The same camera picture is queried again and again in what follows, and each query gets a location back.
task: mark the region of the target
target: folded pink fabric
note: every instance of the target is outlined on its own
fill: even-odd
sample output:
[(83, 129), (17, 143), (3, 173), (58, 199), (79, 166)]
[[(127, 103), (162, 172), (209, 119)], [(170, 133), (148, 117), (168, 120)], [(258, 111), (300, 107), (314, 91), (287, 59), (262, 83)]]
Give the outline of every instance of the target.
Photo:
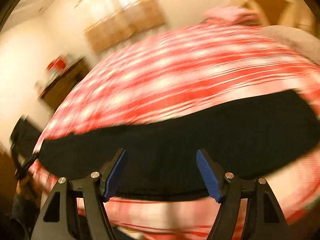
[(245, 22), (259, 22), (258, 14), (239, 6), (217, 6), (203, 14), (206, 23), (236, 25)]

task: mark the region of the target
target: beige cushion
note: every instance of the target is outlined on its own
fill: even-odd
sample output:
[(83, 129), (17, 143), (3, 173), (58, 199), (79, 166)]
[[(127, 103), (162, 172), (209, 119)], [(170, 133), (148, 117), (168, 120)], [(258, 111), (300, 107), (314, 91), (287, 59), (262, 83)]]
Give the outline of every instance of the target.
[(320, 65), (320, 40), (315, 36), (297, 28), (281, 25), (267, 26), (260, 34), (287, 45)]

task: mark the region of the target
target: folded black garment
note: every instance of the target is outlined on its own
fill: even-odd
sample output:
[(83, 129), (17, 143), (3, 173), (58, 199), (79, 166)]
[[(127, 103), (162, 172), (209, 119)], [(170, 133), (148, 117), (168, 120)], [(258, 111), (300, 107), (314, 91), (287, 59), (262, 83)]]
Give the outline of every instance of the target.
[(116, 196), (187, 201), (208, 196), (196, 165), (204, 148), (225, 171), (252, 179), (310, 151), (320, 123), (293, 90), (220, 104), (146, 125), (106, 127), (45, 140), (39, 154), (52, 174), (79, 179), (124, 147), (129, 161)]

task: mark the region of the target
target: black device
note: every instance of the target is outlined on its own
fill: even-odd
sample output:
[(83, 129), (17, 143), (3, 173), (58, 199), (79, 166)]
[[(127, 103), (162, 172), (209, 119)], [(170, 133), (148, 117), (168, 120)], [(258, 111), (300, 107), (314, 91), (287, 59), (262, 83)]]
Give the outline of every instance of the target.
[[(60, 178), (37, 219), (31, 240), (83, 240), (76, 198), (83, 197), (92, 240), (116, 240), (103, 206), (116, 192), (127, 153), (119, 149), (111, 162), (84, 179)], [(221, 203), (208, 236), (210, 240), (230, 240), (236, 226), (241, 198), (248, 199), (242, 240), (287, 240), (288, 225), (270, 186), (263, 178), (238, 179), (213, 162), (205, 150), (196, 161), (209, 195)]]

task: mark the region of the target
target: ceiling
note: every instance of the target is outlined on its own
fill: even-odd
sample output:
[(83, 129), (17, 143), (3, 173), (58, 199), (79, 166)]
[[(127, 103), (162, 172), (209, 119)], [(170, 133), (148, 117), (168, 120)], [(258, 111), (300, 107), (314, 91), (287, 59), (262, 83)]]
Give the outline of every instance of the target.
[(53, 1), (54, 0), (20, 0), (10, 14), (2, 29), (2, 32), (23, 21), (42, 15)]

